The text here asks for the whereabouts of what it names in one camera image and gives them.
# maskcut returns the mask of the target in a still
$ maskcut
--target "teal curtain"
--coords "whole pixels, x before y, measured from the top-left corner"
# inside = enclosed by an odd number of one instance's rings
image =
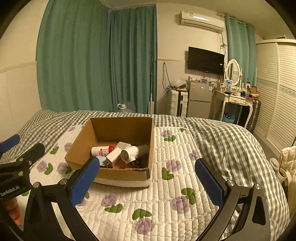
[[[114,109],[107,15],[98,0],[49,0],[36,49],[43,109]]]
[[[156,99],[156,7],[110,10],[108,25],[113,106],[130,102],[137,113],[147,113],[151,70],[153,99]]]
[[[236,59],[242,69],[242,81],[250,81],[251,85],[256,81],[257,51],[254,27],[244,22],[239,23],[235,17],[225,17],[228,36],[229,60]]]

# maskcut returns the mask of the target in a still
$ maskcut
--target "refrigerator door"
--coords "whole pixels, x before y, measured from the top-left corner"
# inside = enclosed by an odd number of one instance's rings
[[[208,119],[211,102],[188,101],[187,117],[199,117]]]
[[[189,100],[211,102],[212,91],[209,91],[209,84],[190,82]]]

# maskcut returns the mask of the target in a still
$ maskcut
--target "checkered bedding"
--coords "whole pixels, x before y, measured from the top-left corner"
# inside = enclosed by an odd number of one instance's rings
[[[65,130],[73,125],[85,124],[90,118],[118,116],[144,115],[102,111],[55,113],[41,110],[20,130],[20,143],[3,155],[1,163],[15,161],[37,142],[44,144],[46,151],[51,150]],[[289,223],[288,204],[260,144],[251,133],[237,125],[208,119],[169,115],[153,115],[153,119],[155,127],[174,126],[190,130],[202,156],[225,179],[232,179],[241,186],[261,184],[267,197],[271,240],[277,239]],[[238,212],[234,213],[228,225],[228,234],[234,227]]]

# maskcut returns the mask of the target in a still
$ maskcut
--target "black suitcase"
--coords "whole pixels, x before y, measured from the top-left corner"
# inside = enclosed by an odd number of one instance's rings
[[[251,117],[249,119],[249,122],[247,124],[247,130],[249,132],[251,132],[252,134],[254,132],[254,129],[255,129],[255,126],[256,126],[256,123],[257,123],[257,120],[258,120],[260,107],[261,107],[261,101],[260,100],[254,100],[253,101],[253,112],[252,112],[252,115],[251,115]],[[250,107],[243,106],[242,113],[241,113],[239,123],[238,123],[240,126],[244,127],[244,125],[245,125],[245,123],[247,121],[248,115],[249,115],[249,111],[250,111]]]

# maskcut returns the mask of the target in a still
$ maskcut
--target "black flat screen tv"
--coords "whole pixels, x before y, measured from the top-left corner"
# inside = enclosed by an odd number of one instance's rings
[[[205,49],[188,47],[188,69],[223,75],[224,55]]]

